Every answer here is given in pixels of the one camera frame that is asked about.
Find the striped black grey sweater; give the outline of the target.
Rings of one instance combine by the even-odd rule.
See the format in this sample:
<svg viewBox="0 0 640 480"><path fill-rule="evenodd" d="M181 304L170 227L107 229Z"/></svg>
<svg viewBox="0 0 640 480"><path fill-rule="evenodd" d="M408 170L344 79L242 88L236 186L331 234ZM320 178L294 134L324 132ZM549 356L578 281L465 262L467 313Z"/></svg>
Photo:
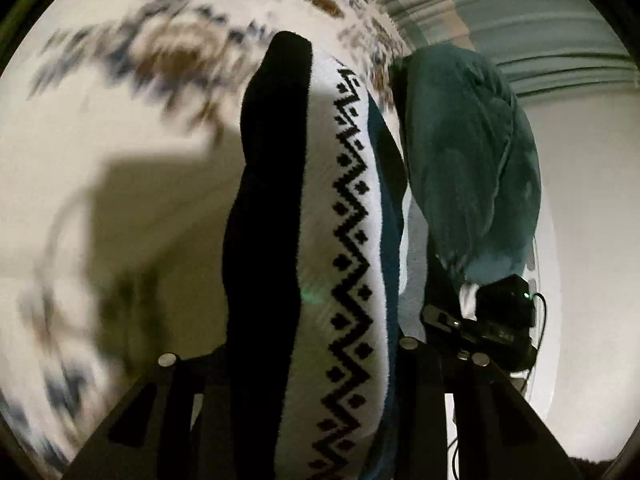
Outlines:
<svg viewBox="0 0 640 480"><path fill-rule="evenodd" d="M398 320L405 167L348 67L292 32L248 84L207 479L442 479L445 410Z"/></svg>

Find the white bed headboard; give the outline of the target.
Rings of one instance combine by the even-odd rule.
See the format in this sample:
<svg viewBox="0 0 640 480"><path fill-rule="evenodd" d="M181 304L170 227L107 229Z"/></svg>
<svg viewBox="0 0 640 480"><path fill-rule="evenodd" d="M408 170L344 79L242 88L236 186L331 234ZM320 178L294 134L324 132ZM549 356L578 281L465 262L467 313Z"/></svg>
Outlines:
<svg viewBox="0 0 640 480"><path fill-rule="evenodd" d="M544 296L547 304L547 315L544 315L544 306L536 299L537 321L530 333L539 352L537 364L529 376L525 390L527 402L542 419L546 419L553 401L559 369L562 292L555 230L551 208L545 195L542 196L536 234L523 278L529 284L529 291Z"/></svg>

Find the dark green plush blanket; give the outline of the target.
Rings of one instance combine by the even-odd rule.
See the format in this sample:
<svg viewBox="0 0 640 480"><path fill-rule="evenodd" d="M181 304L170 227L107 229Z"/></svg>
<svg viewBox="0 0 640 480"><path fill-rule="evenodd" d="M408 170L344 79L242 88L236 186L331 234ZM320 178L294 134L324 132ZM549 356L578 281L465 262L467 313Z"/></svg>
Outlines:
<svg viewBox="0 0 640 480"><path fill-rule="evenodd" d="M522 273L541 177L506 77L483 55L436 44L397 61L392 81L411 191L444 269L479 285Z"/></svg>

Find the right grey-green curtain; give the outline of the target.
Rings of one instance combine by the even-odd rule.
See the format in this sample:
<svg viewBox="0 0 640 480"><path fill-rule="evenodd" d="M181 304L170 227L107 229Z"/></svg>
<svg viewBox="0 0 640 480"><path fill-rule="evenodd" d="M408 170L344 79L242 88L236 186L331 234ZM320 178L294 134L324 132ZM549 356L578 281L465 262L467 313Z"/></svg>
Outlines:
<svg viewBox="0 0 640 480"><path fill-rule="evenodd" d="M378 1L410 47L473 50L519 96L639 83L636 62L589 0Z"/></svg>

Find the floral quilt bedspread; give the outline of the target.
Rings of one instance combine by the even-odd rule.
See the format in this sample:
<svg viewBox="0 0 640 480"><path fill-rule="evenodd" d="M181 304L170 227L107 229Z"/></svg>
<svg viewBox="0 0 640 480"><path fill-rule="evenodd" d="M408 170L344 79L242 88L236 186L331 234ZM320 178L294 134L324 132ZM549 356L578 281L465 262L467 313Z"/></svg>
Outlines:
<svg viewBox="0 0 640 480"><path fill-rule="evenodd" d="M351 68L390 126L378 0L55 0L1 77L1 442L57 479L160 354L224 342L240 109L272 37Z"/></svg>

